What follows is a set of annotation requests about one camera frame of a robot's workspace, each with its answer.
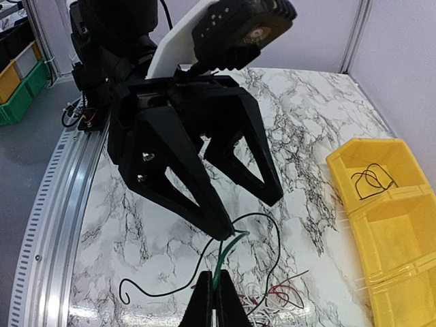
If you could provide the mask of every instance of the black wire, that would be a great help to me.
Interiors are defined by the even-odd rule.
[[[238,221],[240,221],[240,220],[242,220],[244,218],[247,218],[247,217],[252,217],[252,216],[263,216],[263,217],[266,217],[266,218],[268,218],[274,224],[275,230],[277,232],[277,242],[278,242],[279,249],[278,249],[277,259],[276,259],[276,261],[274,263],[274,266],[272,266],[271,270],[269,271],[269,273],[266,276],[265,293],[264,293],[261,301],[254,308],[252,308],[252,310],[250,310],[250,312],[247,313],[247,316],[251,315],[254,311],[256,311],[262,305],[262,303],[265,301],[266,297],[268,296],[268,291],[269,291],[269,285],[268,284],[270,283],[270,278],[271,278],[272,273],[274,272],[274,269],[279,265],[280,255],[281,255],[280,229],[279,229],[279,226],[277,225],[277,222],[270,215],[267,215],[265,213],[249,213],[247,215],[243,215],[242,217],[239,217],[236,220],[233,220],[232,224],[234,225]]]
[[[266,276],[266,291],[265,291],[265,295],[264,295],[264,297],[261,299],[261,301],[260,301],[260,302],[259,302],[259,303],[258,303],[258,304],[257,304],[257,305],[256,305],[256,306],[255,306],[251,311],[250,311],[250,312],[248,312],[247,316],[248,316],[248,315],[251,315],[255,310],[257,310],[258,307],[259,307],[259,306],[260,306],[260,305],[265,301],[266,297],[268,296],[268,290],[269,290],[268,284],[269,284],[269,279],[270,279],[270,276],[272,275],[274,269],[275,269],[275,268],[277,267],[277,265],[279,264],[280,253],[281,253],[281,248],[280,248],[281,240],[280,240],[280,230],[279,230],[279,226],[277,225],[276,221],[275,221],[271,216],[269,216],[269,215],[267,215],[267,214],[265,214],[265,213],[249,213],[249,214],[243,215],[243,216],[241,216],[241,217],[235,219],[235,220],[232,222],[232,224],[234,225],[235,223],[237,223],[237,222],[240,221],[241,219],[244,219],[244,218],[247,218],[247,217],[252,217],[252,216],[263,216],[263,217],[266,217],[266,218],[268,218],[269,220],[272,221],[272,223],[274,224],[275,229],[276,229],[276,231],[277,231],[277,240],[278,240],[278,242],[279,242],[279,252],[278,252],[278,254],[277,254],[277,260],[276,260],[276,262],[274,263],[274,266],[271,268],[270,272],[269,272],[268,275]],[[150,293],[144,291],[144,290],[143,290],[143,289],[142,289],[142,288],[141,288],[137,283],[135,283],[135,282],[132,281],[131,279],[124,278],[124,279],[120,282],[120,284],[119,284],[119,298],[120,298],[121,302],[124,303],[125,305],[128,305],[128,304],[130,303],[130,296],[129,296],[129,294],[128,294],[127,292],[124,293],[124,295],[126,296],[127,301],[124,301],[124,300],[123,300],[123,296],[122,296],[122,291],[121,291],[121,289],[123,288],[123,284],[124,284],[124,283],[131,283],[133,286],[135,286],[135,287],[138,289],[138,291],[140,291],[140,292],[143,293],[145,296],[148,296],[148,297],[150,297],[150,298],[161,298],[161,297],[164,297],[164,296],[173,295],[174,293],[177,293],[177,292],[180,292],[180,291],[186,290],[186,289],[191,285],[191,283],[193,282],[193,280],[195,279],[195,277],[196,277],[196,275],[197,275],[197,273],[198,273],[198,269],[200,268],[201,261],[202,261],[202,259],[203,259],[203,257],[204,257],[204,254],[206,253],[207,249],[209,248],[209,246],[212,244],[213,241],[214,241],[214,239],[211,238],[211,239],[207,242],[206,246],[205,246],[204,249],[203,249],[203,252],[200,254],[200,257],[198,258],[198,262],[197,262],[196,269],[194,270],[191,279],[187,282],[187,284],[186,284],[185,286],[180,287],[180,288],[178,288],[177,290],[174,290],[174,291],[171,291],[171,292],[167,292],[167,293],[163,293],[163,294],[150,294]],[[220,253],[220,254],[219,254],[219,255],[221,255],[221,252],[222,252],[222,244],[223,244],[223,242],[220,242],[220,243],[219,243],[219,245],[220,245],[220,247],[219,247],[219,253]]]
[[[79,103],[80,103],[80,99],[76,100],[71,106],[74,107],[74,108],[77,108]],[[73,121],[73,123],[67,124],[65,122],[65,117],[67,116],[67,111],[68,110],[64,110],[64,112],[62,114],[61,122],[62,122],[62,126],[64,126],[65,128],[70,128],[70,127],[73,127],[75,124],[77,124],[81,120],[82,115],[79,115],[79,117],[75,121]]]
[[[170,11],[168,9],[168,6],[165,3],[165,0],[161,0],[161,3],[162,3],[163,10],[165,11],[166,20],[168,21],[168,26],[171,30],[172,29],[172,21],[171,21]]]
[[[198,262],[197,262],[196,269],[194,270],[191,279],[187,282],[187,284],[186,284],[185,286],[180,287],[180,288],[178,288],[177,290],[174,290],[174,291],[171,291],[171,292],[168,292],[168,293],[163,293],[163,294],[150,294],[150,293],[148,293],[148,292],[145,292],[145,291],[144,291],[144,290],[143,290],[143,289],[142,289],[142,288],[141,288],[137,283],[135,283],[135,282],[132,281],[131,279],[124,278],[124,279],[120,282],[120,286],[119,286],[119,297],[120,297],[120,299],[121,299],[121,302],[124,303],[125,305],[128,305],[128,304],[130,303],[130,296],[129,296],[129,294],[128,294],[127,292],[124,293],[125,296],[126,296],[126,298],[127,298],[127,301],[124,301],[124,300],[123,300],[123,297],[121,296],[121,288],[123,287],[123,284],[124,284],[125,282],[129,282],[129,283],[131,283],[133,286],[135,286],[135,287],[138,289],[138,291],[140,291],[141,293],[143,293],[143,294],[146,295],[146,296],[149,296],[150,298],[161,298],[161,297],[163,297],[163,296],[172,295],[172,294],[174,294],[174,293],[177,293],[177,292],[179,292],[179,291],[183,291],[183,290],[187,289],[187,288],[191,285],[191,283],[193,282],[193,280],[195,279],[195,277],[196,277],[196,275],[197,275],[197,273],[198,273],[198,269],[200,268],[201,261],[202,261],[202,259],[203,259],[203,257],[204,257],[204,254],[206,253],[206,250],[209,248],[209,246],[212,244],[213,241],[214,241],[214,239],[211,238],[211,239],[207,242],[206,246],[205,246],[204,249],[203,249],[202,254],[201,254],[200,257],[198,258]]]
[[[62,122],[62,126],[64,126],[65,128],[70,128],[70,127],[73,127],[75,124],[77,124],[80,120],[81,120],[81,116],[79,116],[75,121],[73,121],[71,124],[67,124],[66,122],[65,122],[65,116],[67,115],[67,111],[64,111],[63,112],[63,114],[62,114],[62,119],[61,119],[61,122]]]
[[[372,171],[372,170],[369,169],[369,168],[371,168],[372,166],[376,166],[376,167],[380,168],[380,169],[381,169],[381,170],[386,174],[386,176],[388,176],[388,177],[390,178],[391,182],[389,183],[389,185],[388,185],[387,187],[384,187],[384,186],[380,183],[380,181],[378,180],[377,174],[376,174],[374,171]],[[394,179],[393,179],[393,178],[388,174],[388,172],[387,172],[383,167],[381,167],[378,163],[371,163],[371,164],[366,168],[366,170],[364,170],[363,172],[357,172],[357,173],[353,174],[352,179],[353,179],[355,176],[359,176],[359,178],[358,178],[358,180],[356,181],[356,184],[354,185],[354,187],[356,188],[356,192],[357,192],[357,194],[358,194],[360,200],[366,200],[366,199],[369,199],[369,198],[371,198],[371,197],[373,197],[373,196],[376,196],[376,195],[382,194],[382,193],[386,192],[387,190],[389,190],[389,188],[391,188],[393,185],[395,185],[396,187],[398,187],[398,184],[396,183],[396,181],[395,181],[395,180],[394,180]],[[360,193],[360,191],[359,191],[359,188],[358,188],[358,183],[359,183],[360,180],[363,178],[363,176],[365,176],[365,179],[366,179],[367,183],[368,183],[370,186],[372,186],[372,187],[374,187],[374,188],[376,188],[376,189],[382,189],[382,190],[381,190],[381,191],[378,191],[378,192],[375,192],[375,193],[372,193],[372,194],[370,194],[370,195],[368,195],[368,196],[362,197],[362,195],[361,195],[361,193]],[[368,179],[369,177],[370,177],[370,178],[373,178],[374,181],[376,181],[378,185],[374,185],[374,184],[372,184],[372,183],[369,181],[369,179]]]

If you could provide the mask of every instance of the green wire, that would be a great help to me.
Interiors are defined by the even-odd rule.
[[[215,291],[218,288],[219,278],[221,276],[221,267],[223,266],[225,257],[230,252],[232,247],[234,247],[237,242],[239,242],[243,237],[250,235],[250,232],[243,232],[242,234],[238,235],[230,244],[224,249],[223,254],[221,254],[218,258],[217,267],[215,269],[215,274],[213,275],[213,290]]]

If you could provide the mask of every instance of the yellow plastic bin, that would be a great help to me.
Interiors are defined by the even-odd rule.
[[[20,85],[20,78],[16,73],[14,64],[15,62],[11,61],[0,73],[0,104],[5,104]]]
[[[369,288],[377,327],[436,326],[436,261]]]
[[[329,155],[326,161],[348,215],[383,197],[388,199],[395,194],[430,189],[418,162],[403,140],[354,138]],[[372,174],[376,174],[383,187],[389,186],[391,177],[398,187],[392,185],[389,190],[371,196],[379,191],[374,187],[374,179],[364,177],[357,182],[359,174],[371,164],[376,164],[371,166]]]
[[[375,201],[352,214],[350,224],[367,285],[436,259],[436,197],[431,189]]]
[[[40,51],[40,47],[38,46],[38,43],[36,43],[36,41],[32,42],[32,49],[35,53],[36,60],[40,61],[42,59],[42,54]]]

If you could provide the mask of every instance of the marble-patterned table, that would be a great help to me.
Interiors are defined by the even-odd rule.
[[[372,326],[358,253],[325,158],[350,138],[386,138],[389,129],[349,76],[287,69],[230,75],[259,101],[285,196],[268,208],[205,163],[213,185],[232,218],[261,211],[279,222],[282,253],[271,283],[308,270],[292,280],[304,309],[280,313],[274,326]],[[243,142],[236,152],[254,171]],[[275,230],[261,217],[237,227],[251,235],[225,268],[238,291],[250,282],[265,287],[277,253]],[[119,283],[130,278],[153,294],[180,287],[207,241],[185,220],[128,190],[103,150],[80,233],[69,326],[178,326],[191,288],[148,298],[126,283],[131,303],[124,305]],[[214,269],[217,250],[213,243],[201,270]]]

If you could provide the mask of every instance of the green storage bin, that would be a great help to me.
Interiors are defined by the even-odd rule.
[[[41,60],[23,80],[32,98],[35,98],[41,92],[49,77],[47,65],[44,60]]]
[[[24,83],[17,88],[8,102],[0,106],[0,126],[18,124],[32,103]]]

